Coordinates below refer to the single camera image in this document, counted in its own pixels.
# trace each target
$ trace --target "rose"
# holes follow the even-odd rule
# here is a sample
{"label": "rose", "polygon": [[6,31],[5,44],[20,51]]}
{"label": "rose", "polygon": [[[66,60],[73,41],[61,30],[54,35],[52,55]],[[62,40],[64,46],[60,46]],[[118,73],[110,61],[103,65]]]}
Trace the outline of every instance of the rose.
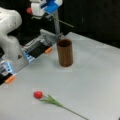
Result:
{"label": "rose", "polygon": [[61,103],[59,103],[57,100],[55,100],[51,95],[45,96],[45,95],[43,95],[42,91],[36,91],[36,92],[33,93],[33,95],[36,99],[39,99],[40,101],[43,101],[43,102],[46,102],[46,103],[49,103],[49,104],[54,104],[58,107],[66,109],[69,112],[72,112],[73,114],[78,115],[79,117],[81,117],[85,120],[89,120],[88,118],[70,110],[69,108],[64,107]]}

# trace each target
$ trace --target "cup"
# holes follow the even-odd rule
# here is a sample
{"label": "cup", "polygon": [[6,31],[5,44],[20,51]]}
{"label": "cup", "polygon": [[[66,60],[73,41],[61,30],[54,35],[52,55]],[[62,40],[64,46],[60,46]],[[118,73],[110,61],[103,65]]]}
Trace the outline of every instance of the cup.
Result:
{"label": "cup", "polygon": [[57,51],[59,64],[63,67],[69,67],[73,64],[72,41],[62,39],[57,42]]}

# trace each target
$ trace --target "gray tabletop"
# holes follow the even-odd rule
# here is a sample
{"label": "gray tabletop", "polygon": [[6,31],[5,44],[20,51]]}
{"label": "gray tabletop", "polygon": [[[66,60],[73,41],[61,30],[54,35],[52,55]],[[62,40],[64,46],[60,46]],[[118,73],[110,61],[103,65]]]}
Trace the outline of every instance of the gray tabletop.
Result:
{"label": "gray tabletop", "polygon": [[90,120],[120,117],[120,50],[69,33],[74,64],[58,63],[56,45],[22,69],[9,85],[0,87],[0,120],[83,120],[62,108],[33,97],[36,90],[50,94],[64,106]]}

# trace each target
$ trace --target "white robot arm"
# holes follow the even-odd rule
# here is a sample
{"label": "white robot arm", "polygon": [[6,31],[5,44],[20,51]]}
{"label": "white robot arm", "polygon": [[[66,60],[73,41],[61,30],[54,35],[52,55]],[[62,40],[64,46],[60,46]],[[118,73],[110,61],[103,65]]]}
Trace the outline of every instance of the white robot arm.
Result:
{"label": "white robot arm", "polygon": [[3,59],[11,64],[14,72],[28,63],[17,38],[8,36],[8,33],[21,24],[22,19],[18,12],[0,7],[0,45],[5,53]]}

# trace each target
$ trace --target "black wall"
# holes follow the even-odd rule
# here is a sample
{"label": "black wall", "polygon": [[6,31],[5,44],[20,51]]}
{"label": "black wall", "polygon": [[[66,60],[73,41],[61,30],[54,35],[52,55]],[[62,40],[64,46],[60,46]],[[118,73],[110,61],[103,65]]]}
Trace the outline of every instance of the black wall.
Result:
{"label": "black wall", "polygon": [[[61,25],[61,31],[70,31],[93,38],[95,40],[120,47],[120,1],[119,0],[63,0],[59,9],[60,19],[75,26],[70,28]],[[39,34],[44,28],[54,31],[53,22],[47,20],[31,20],[26,13],[29,0],[0,0],[0,6],[20,12],[23,24],[19,28],[21,44]]]}

